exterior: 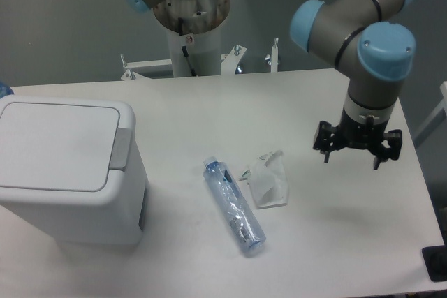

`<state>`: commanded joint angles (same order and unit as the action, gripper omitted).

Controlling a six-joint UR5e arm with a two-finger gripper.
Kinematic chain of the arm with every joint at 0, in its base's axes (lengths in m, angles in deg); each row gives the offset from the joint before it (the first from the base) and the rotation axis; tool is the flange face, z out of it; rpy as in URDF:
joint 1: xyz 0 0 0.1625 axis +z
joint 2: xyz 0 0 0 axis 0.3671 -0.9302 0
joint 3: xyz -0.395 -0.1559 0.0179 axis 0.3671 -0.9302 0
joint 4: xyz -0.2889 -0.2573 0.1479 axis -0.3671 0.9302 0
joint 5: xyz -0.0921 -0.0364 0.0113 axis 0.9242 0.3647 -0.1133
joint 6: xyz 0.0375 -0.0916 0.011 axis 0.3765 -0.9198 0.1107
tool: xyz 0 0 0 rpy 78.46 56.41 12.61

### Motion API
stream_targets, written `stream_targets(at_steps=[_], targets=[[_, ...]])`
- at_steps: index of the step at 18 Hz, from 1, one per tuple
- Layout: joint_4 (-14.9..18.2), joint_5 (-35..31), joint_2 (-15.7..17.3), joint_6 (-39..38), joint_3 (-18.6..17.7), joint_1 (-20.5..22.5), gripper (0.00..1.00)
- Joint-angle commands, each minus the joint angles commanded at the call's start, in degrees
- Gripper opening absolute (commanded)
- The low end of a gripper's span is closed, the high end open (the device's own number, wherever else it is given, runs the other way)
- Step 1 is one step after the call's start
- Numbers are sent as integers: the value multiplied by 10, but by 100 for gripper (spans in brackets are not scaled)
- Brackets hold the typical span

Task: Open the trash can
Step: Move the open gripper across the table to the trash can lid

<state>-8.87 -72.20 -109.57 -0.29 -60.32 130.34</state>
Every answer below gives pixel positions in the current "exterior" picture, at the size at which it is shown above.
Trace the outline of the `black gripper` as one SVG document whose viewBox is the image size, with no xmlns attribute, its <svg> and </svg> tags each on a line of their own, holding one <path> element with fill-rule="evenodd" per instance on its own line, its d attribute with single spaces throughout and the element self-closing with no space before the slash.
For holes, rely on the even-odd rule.
<svg viewBox="0 0 447 298">
<path fill-rule="evenodd" d="M 338 126 L 320 121 L 314 135 L 313 149 L 324 155 L 328 163 L 330 154 L 344 148 L 368 150 L 374 155 L 373 169 L 378 170 L 381 163 L 396 161 L 402 148 L 402 131 L 391 130 L 385 133 L 388 120 L 371 124 L 359 123 L 343 109 Z"/>
</svg>

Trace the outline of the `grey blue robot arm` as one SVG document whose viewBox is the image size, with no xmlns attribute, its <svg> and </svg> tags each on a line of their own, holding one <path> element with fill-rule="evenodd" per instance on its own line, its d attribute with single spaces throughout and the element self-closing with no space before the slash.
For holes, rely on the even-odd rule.
<svg viewBox="0 0 447 298">
<path fill-rule="evenodd" d="M 175 77 L 221 75 L 220 28 L 230 0 L 126 0 L 152 11 L 166 30 Z M 401 130 L 387 124 L 416 51 L 413 34 L 389 19 L 413 0 L 304 2 L 291 19 L 291 40 L 347 76 L 340 123 L 321 121 L 313 148 L 324 156 L 344 148 L 369 151 L 374 165 L 397 160 Z"/>
</svg>

